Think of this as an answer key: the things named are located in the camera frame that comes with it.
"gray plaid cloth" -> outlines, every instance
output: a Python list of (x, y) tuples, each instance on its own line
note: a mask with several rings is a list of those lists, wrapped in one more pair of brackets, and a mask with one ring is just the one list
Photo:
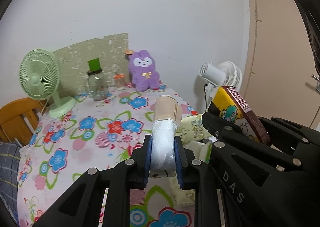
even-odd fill
[(0, 144), (0, 198), (8, 211), (18, 222), (17, 174), (20, 161), (20, 147), (16, 143)]

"yellow bow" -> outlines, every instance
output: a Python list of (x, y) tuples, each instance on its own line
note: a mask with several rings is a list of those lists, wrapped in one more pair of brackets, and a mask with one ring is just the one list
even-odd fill
[(145, 77), (146, 77), (146, 79), (148, 79), (148, 78), (151, 78), (151, 77), (150, 77), (150, 75), (152, 75), (152, 73), (151, 73), (151, 72), (148, 72), (148, 73), (142, 73), (141, 75), (145, 76)]

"purple plush toy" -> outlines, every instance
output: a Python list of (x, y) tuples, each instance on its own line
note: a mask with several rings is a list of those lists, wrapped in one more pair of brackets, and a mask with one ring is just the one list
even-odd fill
[(160, 87), (160, 76), (156, 71), (156, 63), (148, 51), (141, 50), (129, 55), (128, 68), (137, 92), (143, 92), (148, 88), (157, 89)]

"green patterned headboard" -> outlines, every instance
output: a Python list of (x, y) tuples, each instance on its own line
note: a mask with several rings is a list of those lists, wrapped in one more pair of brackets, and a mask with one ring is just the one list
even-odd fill
[(85, 92), (88, 61), (94, 58), (100, 59), (102, 72), (109, 86), (114, 85), (115, 73), (128, 76), (129, 61), (123, 53), (127, 48), (128, 34), (123, 33), (82, 41), (54, 51), (60, 64), (60, 97), (76, 96)]

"beige door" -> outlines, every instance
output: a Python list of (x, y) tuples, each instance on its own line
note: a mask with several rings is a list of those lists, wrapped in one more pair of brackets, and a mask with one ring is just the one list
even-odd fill
[(294, 0), (256, 0), (256, 46), (245, 99), (255, 114), (310, 127), (320, 105), (312, 50)]

